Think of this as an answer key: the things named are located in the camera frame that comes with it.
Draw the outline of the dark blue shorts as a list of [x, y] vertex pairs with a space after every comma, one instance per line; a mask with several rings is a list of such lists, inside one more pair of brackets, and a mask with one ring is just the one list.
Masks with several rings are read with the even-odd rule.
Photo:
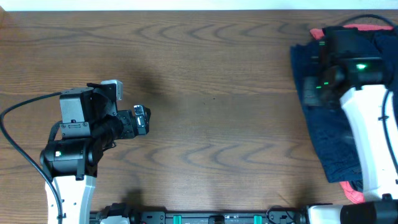
[[304, 103], [304, 79], [318, 71], [318, 65], [312, 60], [318, 50], [316, 41], [290, 48], [292, 75], [308, 133], [326, 179], [330, 183], [361, 181], [359, 157], [344, 111], [340, 108], [330, 110]]

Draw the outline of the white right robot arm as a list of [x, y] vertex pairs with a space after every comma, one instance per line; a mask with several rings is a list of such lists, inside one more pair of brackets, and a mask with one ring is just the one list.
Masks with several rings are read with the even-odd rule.
[[344, 58], [304, 79], [304, 102], [340, 107], [349, 121], [363, 176], [365, 201], [312, 205], [307, 223], [397, 223], [397, 121], [392, 75], [380, 57]]

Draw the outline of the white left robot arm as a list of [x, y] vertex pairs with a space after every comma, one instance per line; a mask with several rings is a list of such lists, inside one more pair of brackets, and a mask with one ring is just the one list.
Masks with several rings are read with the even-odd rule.
[[62, 123], [60, 140], [51, 139], [40, 154], [50, 182], [46, 184], [48, 223], [88, 223], [96, 188], [98, 164], [119, 139], [149, 132], [151, 111], [142, 105], [106, 115], [94, 123]]

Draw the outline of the black garment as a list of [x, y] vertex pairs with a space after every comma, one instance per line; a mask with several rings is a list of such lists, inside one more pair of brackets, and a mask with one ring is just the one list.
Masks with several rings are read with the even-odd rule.
[[331, 36], [332, 34], [353, 34], [367, 39], [374, 37], [378, 30], [361, 30], [358, 27], [343, 27], [343, 26], [330, 26], [322, 29], [325, 36]]

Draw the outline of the dark navy garment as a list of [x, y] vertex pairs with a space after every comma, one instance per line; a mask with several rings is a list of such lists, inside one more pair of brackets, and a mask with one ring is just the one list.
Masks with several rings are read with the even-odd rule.
[[397, 34], [392, 30], [380, 30], [374, 35], [374, 44], [386, 64], [387, 83], [397, 82]]

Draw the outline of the pink red garment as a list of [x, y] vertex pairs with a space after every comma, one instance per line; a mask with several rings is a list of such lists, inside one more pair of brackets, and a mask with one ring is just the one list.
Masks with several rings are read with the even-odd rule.
[[[374, 32], [374, 31], [388, 31], [392, 32], [393, 28], [391, 26], [379, 26], [370, 24], [348, 24], [344, 25], [344, 28], [357, 29], [360, 32]], [[324, 36], [324, 32], [320, 29], [311, 29], [310, 33], [312, 37], [316, 40], [320, 40]], [[364, 202], [364, 195], [360, 191], [359, 182], [355, 183], [353, 181], [340, 182], [341, 187], [344, 190], [346, 197], [353, 203]]]

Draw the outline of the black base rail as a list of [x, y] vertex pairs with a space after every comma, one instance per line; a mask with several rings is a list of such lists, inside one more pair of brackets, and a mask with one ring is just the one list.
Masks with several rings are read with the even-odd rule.
[[303, 224], [305, 212], [296, 208], [271, 207], [255, 212], [168, 212], [138, 210], [114, 203], [100, 212], [91, 212], [89, 224]]

